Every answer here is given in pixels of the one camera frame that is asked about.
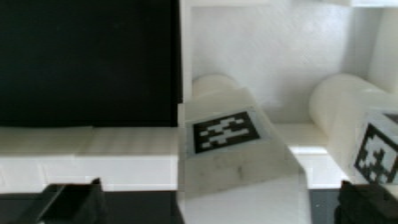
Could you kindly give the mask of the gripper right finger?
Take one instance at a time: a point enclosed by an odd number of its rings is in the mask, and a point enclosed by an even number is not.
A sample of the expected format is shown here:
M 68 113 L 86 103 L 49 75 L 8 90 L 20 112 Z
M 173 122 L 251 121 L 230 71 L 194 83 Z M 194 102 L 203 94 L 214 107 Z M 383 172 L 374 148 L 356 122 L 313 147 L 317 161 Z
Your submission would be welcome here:
M 398 199 L 379 184 L 342 182 L 335 224 L 398 224 Z

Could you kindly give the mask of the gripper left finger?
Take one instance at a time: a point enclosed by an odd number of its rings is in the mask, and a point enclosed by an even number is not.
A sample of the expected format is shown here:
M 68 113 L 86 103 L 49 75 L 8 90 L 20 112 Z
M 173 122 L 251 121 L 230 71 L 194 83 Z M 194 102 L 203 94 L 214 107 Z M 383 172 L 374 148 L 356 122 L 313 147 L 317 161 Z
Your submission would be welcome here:
M 50 184 L 17 224 L 107 224 L 102 180 L 88 184 Z

